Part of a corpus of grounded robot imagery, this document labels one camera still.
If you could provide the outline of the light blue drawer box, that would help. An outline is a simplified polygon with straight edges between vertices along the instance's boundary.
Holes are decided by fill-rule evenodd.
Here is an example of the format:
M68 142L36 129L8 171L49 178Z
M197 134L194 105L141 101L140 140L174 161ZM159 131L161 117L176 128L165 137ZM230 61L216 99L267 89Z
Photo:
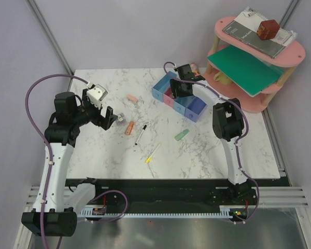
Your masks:
M194 96L187 96L187 97L181 97L174 99L174 105L173 109L180 113L181 115L185 115L186 108L189 106L189 104L194 100Z

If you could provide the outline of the pink capped glue bottle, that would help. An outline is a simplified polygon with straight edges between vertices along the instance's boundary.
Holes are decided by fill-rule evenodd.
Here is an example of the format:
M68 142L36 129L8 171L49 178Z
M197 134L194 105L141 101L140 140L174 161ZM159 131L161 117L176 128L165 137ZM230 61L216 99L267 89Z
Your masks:
M195 75L195 77L200 75L200 70L199 70L199 67L197 66L196 63L191 63L190 67L191 67L191 71Z

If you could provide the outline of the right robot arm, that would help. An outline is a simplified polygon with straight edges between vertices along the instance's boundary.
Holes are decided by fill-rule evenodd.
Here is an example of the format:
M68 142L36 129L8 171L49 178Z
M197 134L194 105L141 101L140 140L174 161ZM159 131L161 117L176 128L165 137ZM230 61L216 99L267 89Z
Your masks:
M252 185L258 187L258 183L245 172L240 156L242 138L249 131L240 101L236 98L225 98L213 89L203 76L195 74L190 64L177 67L173 62L166 62L163 66L166 75L169 75L167 64L172 65L177 73L176 76L170 76L174 98L193 95L213 107L213 132L222 143L228 166L228 200L233 204L242 201L250 205L259 204L259 189L252 188Z

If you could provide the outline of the orange correction tape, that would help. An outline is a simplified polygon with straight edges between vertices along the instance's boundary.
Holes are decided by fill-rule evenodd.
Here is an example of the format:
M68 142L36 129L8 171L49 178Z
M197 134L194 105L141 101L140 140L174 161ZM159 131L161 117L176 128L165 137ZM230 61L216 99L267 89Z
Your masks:
M130 123L128 124L128 127L127 129L125 130L125 135L130 135L132 130L133 130L133 127L134 127L134 121L130 121Z

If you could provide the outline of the pink eraser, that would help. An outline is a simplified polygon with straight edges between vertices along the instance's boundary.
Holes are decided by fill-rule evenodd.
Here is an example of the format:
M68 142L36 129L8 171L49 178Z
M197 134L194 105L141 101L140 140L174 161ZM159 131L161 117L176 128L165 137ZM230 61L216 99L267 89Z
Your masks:
M138 99L130 94L127 95L127 99L133 103L137 103Z

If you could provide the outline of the purple drawer box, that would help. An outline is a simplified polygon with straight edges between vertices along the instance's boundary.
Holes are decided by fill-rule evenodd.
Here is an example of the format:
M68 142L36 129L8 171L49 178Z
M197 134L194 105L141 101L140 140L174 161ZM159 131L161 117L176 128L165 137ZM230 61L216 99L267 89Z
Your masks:
M186 107L185 117L193 122L197 122L206 106L207 105L204 101L195 97L192 102Z

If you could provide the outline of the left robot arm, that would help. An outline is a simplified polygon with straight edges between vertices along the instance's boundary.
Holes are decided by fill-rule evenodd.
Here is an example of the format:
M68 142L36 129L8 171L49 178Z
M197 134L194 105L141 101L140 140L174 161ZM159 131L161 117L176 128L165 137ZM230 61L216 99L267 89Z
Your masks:
M65 182L70 158L74 152L80 127L92 123L108 130L117 115L109 106L106 115L101 115L102 100L107 90L100 85L84 89L81 104L76 95L63 92L55 96L55 112L51 115L45 130L46 147L41 184L37 198L30 212L22 214L22 224L37 236L70 237L77 226L77 216L91 202L98 204L103 199L103 191L95 186L95 181L86 179L65 197Z

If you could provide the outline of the pink drawer box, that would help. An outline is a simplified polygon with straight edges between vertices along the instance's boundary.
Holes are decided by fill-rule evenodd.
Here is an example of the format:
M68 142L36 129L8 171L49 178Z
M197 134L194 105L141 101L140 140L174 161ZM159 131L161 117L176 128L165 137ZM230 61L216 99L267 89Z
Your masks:
M163 93L163 103L170 106L171 108L174 107L175 98L173 96L172 90L169 87L165 92Z

